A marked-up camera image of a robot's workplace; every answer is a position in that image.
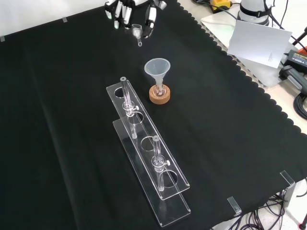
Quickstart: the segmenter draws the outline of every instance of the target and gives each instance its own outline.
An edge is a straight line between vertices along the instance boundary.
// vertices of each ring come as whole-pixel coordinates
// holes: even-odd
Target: black tablecloth
[[[153,35],[114,30],[103,8],[6,37],[0,44],[3,229],[159,229],[113,128],[106,87],[132,83],[190,183],[191,215],[170,227],[203,230],[307,176],[307,138],[174,0]],[[147,6],[134,14],[142,23]],[[165,105],[149,101],[144,64],[166,58]]]

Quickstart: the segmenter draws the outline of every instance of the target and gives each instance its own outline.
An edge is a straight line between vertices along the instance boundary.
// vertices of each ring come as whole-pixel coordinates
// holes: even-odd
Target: black cable
[[[281,225],[280,225],[280,230],[281,230],[281,227],[282,227],[282,224],[283,224],[283,216],[285,214],[285,209],[283,207],[284,205],[284,197],[285,197],[285,194],[280,197],[278,195],[274,195],[273,197],[271,197],[269,199],[269,201],[272,201],[272,202],[275,202],[275,204],[268,204],[268,202],[266,202],[266,205],[262,206],[262,207],[259,207],[257,208],[255,211],[251,212],[250,213],[250,216],[248,218],[248,223],[245,224],[244,226],[242,226],[240,228],[240,230],[248,230],[248,229],[252,229],[252,230],[264,230],[264,227],[262,225],[262,222],[260,221],[260,218],[259,218],[259,213],[258,213],[258,210],[261,209],[261,208],[265,208],[265,207],[270,207],[270,206],[274,206],[274,205],[280,205],[281,206],[281,209],[280,209],[280,212],[279,214],[276,214],[274,212],[272,212],[272,210],[269,208],[269,210],[278,216],[277,220],[273,223],[273,225],[268,229],[268,230],[272,230],[274,228],[274,226],[277,224],[277,222],[280,220],[281,218]],[[254,216],[254,220],[255,220],[255,223],[251,223],[251,218],[252,216]],[[240,219],[238,219],[232,226],[229,230],[232,230],[233,227],[236,225],[236,229],[237,227],[240,225]]]
[[[307,95],[300,93],[293,102],[293,107],[295,112],[305,120],[307,120],[307,111],[304,109],[304,101],[306,100]]]
[[[270,18],[272,18],[272,20],[281,28],[281,29],[283,29],[284,30],[284,28],[279,24],[279,22],[276,20],[276,18],[274,18],[274,16],[272,15],[272,13],[270,13],[269,14],[269,16],[270,16]],[[307,52],[307,49],[306,49],[306,47],[302,44],[302,43],[300,43],[300,41],[298,41],[295,37],[293,37],[293,36],[291,36],[297,43],[299,43],[301,46],[302,46],[302,48]]]
[[[306,195],[307,195],[307,191],[304,194],[302,194],[302,195],[297,195],[296,197],[303,197],[303,196],[306,196]]]
[[[200,4],[200,5],[201,5],[201,4],[204,4],[204,5],[216,7],[216,8],[218,8],[219,10],[228,13],[230,16],[232,16],[234,19],[237,20],[237,18],[236,18],[233,14],[229,13],[227,10],[224,10],[223,8],[221,8],[221,7],[219,7],[219,6],[215,6],[215,5],[212,5],[212,4],[210,4],[210,3],[207,3],[207,2],[204,2],[204,1],[201,1],[201,0],[198,0],[198,1],[196,1],[196,2],[197,2],[198,4]]]
[[[284,13],[283,13],[283,18],[284,18],[284,16],[286,15],[286,12],[287,12],[287,9],[288,9],[288,1],[289,0],[287,0],[287,3],[286,3],[286,9],[284,10]],[[281,29],[281,26],[282,26],[282,24],[283,24],[283,18],[282,18],[282,21],[280,22],[280,29]]]

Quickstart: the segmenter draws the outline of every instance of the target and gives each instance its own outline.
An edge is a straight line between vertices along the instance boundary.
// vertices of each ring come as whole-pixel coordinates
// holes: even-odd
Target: table edge clip
[[[228,199],[229,204],[231,205],[231,207],[233,208],[233,210],[235,211],[235,215],[234,217],[239,216],[242,213],[242,209],[240,208],[240,206],[238,205],[238,203],[236,202],[236,200],[234,199],[233,196],[229,197]]]
[[[289,184],[289,187],[287,187],[286,189],[288,188],[291,188],[293,185],[295,185],[295,181],[291,178],[291,176],[285,171],[283,170],[282,172],[280,172],[280,175],[288,182]]]

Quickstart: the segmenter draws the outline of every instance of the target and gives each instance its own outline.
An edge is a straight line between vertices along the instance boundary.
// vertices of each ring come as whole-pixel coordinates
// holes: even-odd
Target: clear acrylic stand
[[[125,77],[106,88],[120,119],[113,122],[159,224],[191,213],[182,192],[190,185]]]

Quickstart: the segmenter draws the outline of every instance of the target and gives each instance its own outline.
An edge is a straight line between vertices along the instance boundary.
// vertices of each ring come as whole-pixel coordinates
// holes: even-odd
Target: funnel stem
[[[156,86],[159,88],[159,90],[162,92],[162,90],[163,90],[163,88],[162,88],[162,82],[163,82],[163,80],[156,80],[155,81],[155,84],[156,84]]]

